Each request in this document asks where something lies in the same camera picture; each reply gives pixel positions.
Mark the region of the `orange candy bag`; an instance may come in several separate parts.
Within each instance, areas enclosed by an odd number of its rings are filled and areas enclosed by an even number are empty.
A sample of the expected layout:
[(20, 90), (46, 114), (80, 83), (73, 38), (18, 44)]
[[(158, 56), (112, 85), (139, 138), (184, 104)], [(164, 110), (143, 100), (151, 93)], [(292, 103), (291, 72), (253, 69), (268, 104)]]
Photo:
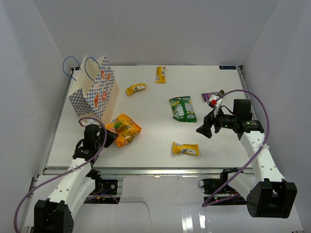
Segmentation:
[(106, 129), (117, 133), (116, 145), (121, 148), (128, 145), (141, 132), (141, 127), (135, 123), (128, 115), (122, 113), (113, 121), (106, 125)]

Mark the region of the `blue checkered paper bag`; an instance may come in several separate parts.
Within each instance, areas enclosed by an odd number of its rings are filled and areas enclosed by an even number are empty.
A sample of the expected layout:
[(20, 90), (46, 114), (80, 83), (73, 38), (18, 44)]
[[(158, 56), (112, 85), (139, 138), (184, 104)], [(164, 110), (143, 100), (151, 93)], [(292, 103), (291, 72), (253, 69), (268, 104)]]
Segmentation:
[(85, 55), (73, 78), (68, 99), (75, 114), (79, 118), (95, 117), (104, 124), (109, 123), (120, 89), (108, 58)]

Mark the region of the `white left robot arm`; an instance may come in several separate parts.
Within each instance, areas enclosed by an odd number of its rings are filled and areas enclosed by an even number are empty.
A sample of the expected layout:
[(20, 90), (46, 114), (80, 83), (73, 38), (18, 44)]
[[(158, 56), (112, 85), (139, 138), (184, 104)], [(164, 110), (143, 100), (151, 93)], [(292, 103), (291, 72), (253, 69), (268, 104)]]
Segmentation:
[(74, 218), (80, 207), (90, 194), (99, 194), (103, 188), (100, 172), (93, 169), (99, 152), (113, 144), (117, 137), (117, 133), (97, 124), (85, 127), (68, 173), (45, 200), (38, 200), (35, 204), (35, 233), (73, 232)]

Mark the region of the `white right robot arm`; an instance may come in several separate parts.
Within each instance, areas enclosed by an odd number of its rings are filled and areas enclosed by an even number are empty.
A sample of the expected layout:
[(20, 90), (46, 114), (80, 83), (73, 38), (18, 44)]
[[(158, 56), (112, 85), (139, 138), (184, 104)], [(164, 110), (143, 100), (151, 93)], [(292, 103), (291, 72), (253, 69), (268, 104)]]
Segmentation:
[(219, 192), (237, 192), (246, 201), (251, 217), (288, 218), (292, 210), (297, 188), (293, 182), (285, 180), (278, 170), (265, 137), (262, 124), (252, 119), (251, 101), (235, 99), (233, 112), (224, 114), (222, 100), (212, 96), (209, 105), (212, 111), (204, 117), (204, 123), (196, 131), (207, 138), (212, 137), (211, 128), (218, 133), (220, 129), (231, 129), (247, 152), (247, 162), (253, 169), (255, 181), (249, 180), (243, 168), (226, 168), (221, 173), (219, 187), (205, 200), (202, 206), (215, 204), (213, 197)]

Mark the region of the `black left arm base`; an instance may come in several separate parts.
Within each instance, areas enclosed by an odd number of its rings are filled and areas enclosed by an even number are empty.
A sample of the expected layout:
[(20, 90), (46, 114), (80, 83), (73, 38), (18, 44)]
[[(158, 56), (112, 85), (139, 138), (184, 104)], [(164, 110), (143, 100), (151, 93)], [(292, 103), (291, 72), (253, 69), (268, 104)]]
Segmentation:
[(87, 177), (95, 181), (95, 189), (91, 192), (92, 195), (117, 194), (118, 180), (103, 179), (100, 171), (94, 169), (87, 174)]

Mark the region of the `yellow snack pack curled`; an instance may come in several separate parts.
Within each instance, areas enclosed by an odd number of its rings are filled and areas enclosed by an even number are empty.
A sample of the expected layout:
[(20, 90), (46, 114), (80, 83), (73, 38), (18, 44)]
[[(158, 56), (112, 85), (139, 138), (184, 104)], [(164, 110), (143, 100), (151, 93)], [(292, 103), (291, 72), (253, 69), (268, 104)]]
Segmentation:
[(144, 83), (138, 83), (135, 85), (131, 85), (126, 89), (126, 94), (127, 96), (130, 96), (138, 91), (142, 91), (144, 89), (146, 89), (147, 85)]

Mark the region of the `purple M&M's packet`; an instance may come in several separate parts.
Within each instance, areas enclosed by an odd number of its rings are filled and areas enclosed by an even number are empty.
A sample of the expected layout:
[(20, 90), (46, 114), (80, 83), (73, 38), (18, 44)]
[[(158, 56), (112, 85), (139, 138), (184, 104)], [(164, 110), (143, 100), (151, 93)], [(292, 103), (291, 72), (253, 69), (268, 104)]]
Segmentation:
[(208, 102), (212, 96), (217, 96), (220, 97), (224, 94), (225, 92), (223, 90), (220, 90), (218, 92), (209, 92), (209, 93), (202, 93), (202, 97), (205, 102)]

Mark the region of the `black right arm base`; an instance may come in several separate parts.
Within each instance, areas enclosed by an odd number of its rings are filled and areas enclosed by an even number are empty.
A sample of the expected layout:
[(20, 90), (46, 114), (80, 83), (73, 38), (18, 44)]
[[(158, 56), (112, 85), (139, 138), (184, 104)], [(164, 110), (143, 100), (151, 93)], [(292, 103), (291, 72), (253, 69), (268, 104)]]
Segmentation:
[[(206, 178), (201, 179), (198, 182), (199, 188), (203, 189), (203, 193), (205, 195), (204, 200), (206, 200), (214, 191), (216, 191), (223, 183), (225, 183), (228, 179), (228, 174), (237, 172), (237, 168), (225, 168), (219, 178)], [(216, 196), (214, 196), (209, 203), (216, 202), (215, 205), (246, 205), (246, 201), (243, 197), (235, 197), (234, 199), (225, 200), (220, 202), (220, 200), (225, 199), (227, 197), (233, 197), (238, 195), (238, 192), (231, 188), (229, 185), (224, 187)]]

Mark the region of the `aluminium table edge rail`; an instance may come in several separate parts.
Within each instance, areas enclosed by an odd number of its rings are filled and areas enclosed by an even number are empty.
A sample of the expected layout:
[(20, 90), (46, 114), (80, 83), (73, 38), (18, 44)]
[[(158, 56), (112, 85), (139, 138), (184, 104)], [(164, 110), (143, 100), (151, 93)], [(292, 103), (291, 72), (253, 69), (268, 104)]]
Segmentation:
[(220, 174), (223, 167), (204, 167), (204, 168), (146, 168), (146, 167), (94, 167), (103, 175), (181, 175), (181, 176), (200, 176), (209, 174)]

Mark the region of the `blue table corner label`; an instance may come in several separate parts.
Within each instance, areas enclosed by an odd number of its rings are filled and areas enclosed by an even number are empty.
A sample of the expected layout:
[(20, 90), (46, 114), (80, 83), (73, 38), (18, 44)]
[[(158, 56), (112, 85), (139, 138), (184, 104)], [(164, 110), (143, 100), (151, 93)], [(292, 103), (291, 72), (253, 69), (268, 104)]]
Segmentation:
[(220, 70), (236, 70), (235, 66), (219, 66)]

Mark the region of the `yellow snack bar wrapper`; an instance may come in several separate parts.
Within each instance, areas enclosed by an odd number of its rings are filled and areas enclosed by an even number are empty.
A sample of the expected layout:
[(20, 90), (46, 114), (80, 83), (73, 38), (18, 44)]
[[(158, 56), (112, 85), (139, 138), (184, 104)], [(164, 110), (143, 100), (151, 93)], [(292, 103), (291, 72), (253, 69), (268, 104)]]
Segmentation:
[(172, 153), (199, 156), (199, 146), (198, 144), (178, 144), (173, 142)]

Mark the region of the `yellow snack bar far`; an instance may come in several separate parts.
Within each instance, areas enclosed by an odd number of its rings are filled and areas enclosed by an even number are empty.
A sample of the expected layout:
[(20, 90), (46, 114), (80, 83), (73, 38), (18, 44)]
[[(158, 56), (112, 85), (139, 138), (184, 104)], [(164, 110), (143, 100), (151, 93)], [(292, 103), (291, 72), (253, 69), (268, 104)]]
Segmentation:
[(166, 67), (163, 67), (163, 66), (156, 68), (155, 83), (165, 83), (166, 82), (165, 69), (166, 69)]

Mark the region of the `green Fox's candy bag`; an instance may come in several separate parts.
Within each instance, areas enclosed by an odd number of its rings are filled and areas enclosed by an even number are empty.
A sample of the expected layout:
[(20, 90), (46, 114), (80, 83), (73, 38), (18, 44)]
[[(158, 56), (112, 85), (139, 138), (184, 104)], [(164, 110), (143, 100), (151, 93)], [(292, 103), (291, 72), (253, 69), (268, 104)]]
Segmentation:
[(179, 122), (197, 122), (190, 96), (171, 98), (169, 102), (173, 113), (173, 119)]

